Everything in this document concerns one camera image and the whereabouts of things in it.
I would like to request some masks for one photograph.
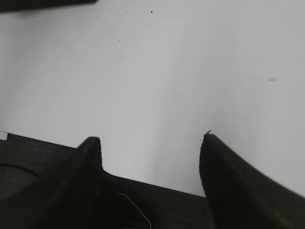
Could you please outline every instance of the white surface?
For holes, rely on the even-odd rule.
[[[8,138],[8,133],[0,131],[0,140],[6,141],[7,138]]]
[[[203,195],[211,129],[305,195],[304,21],[303,1],[286,0],[2,14],[0,130],[67,146],[96,135],[106,171]]]

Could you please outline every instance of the dark speck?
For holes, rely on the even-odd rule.
[[[270,81],[270,82],[274,82],[274,81],[277,81],[278,80],[278,78],[277,77],[273,77],[273,78],[270,78],[268,81]]]
[[[258,80],[258,77],[251,78],[248,81],[253,81],[253,80]]]

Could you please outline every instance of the dark object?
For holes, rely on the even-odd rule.
[[[204,136],[200,175],[217,229],[304,228],[305,199],[260,173],[215,135]]]
[[[91,228],[90,224],[147,229],[147,219],[153,229],[214,229],[205,198],[105,172],[98,138],[74,149],[8,134],[6,141],[0,140],[0,163],[1,229]],[[62,167],[73,172],[63,172]]]
[[[15,195],[0,204],[1,228],[90,228],[101,190],[101,165],[100,141],[90,137],[39,179],[28,179],[31,183],[18,192],[11,187]]]
[[[97,0],[0,0],[0,12],[94,3]]]

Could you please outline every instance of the white wire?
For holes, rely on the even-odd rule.
[[[147,217],[143,214],[143,212],[141,212],[141,210],[135,205],[135,203],[133,203],[133,201],[128,197],[128,195],[123,194],[123,193],[119,193],[119,195],[126,196],[126,197],[129,199],[129,201],[138,209],[138,211],[139,211],[139,212],[144,216],[144,218],[147,220],[147,222],[149,223],[150,229],[152,229],[152,225],[151,225],[150,221],[149,221],[149,220],[147,219]]]

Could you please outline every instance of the textured black plastic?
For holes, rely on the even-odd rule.
[[[100,140],[89,137],[47,173],[2,201],[1,228],[91,228],[101,175]]]
[[[0,12],[94,3],[97,0],[0,0]]]
[[[200,175],[217,229],[305,228],[305,198],[253,168],[215,135],[204,136]]]

